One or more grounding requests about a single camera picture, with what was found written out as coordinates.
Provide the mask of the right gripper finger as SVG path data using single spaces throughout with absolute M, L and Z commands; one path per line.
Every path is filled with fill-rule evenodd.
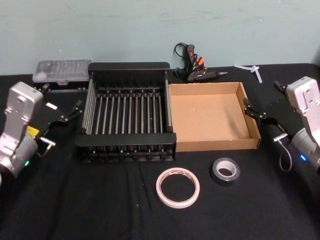
M 275 80 L 273 82 L 273 87 L 281 93 L 283 96 L 287 97 L 287 85 L 280 83 L 279 81 Z
M 257 120 L 262 123 L 267 119 L 267 114 L 265 112 L 260 112 L 251 104 L 251 102 L 245 97 L 243 99 L 244 113 L 250 118 Z

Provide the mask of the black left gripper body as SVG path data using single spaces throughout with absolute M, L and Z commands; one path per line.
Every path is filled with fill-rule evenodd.
M 68 125 L 67 114 L 57 106 L 44 102 L 40 110 L 35 114 L 27 126 L 26 134 L 38 141 L 54 127 L 65 127 Z

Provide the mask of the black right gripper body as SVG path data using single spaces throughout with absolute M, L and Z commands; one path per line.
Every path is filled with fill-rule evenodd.
M 263 115 L 261 124 L 278 127 L 281 132 L 287 133 L 290 142 L 304 128 L 301 116 L 294 110 L 287 98 L 268 104 L 262 112 L 266 114 Z

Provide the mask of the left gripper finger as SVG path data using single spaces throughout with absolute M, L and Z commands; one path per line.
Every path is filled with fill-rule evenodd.
M 47 94 L 47 92 L 50 90 L 50 84 L 45 83 L 42 86 L 34 86 L 33 87 L 35 90 L 39 91 L 43 96 Z
M 66 114 L 65 118 L 63 119 L 65 123 L 71 122 L 72 120 L 78 118 L 82 114 L 83 112 L 81 109 L 82 102 L 83 102 L 82 100 L 78 100 L 74 105 L 74 107 L 72 108 L 72 110 Z

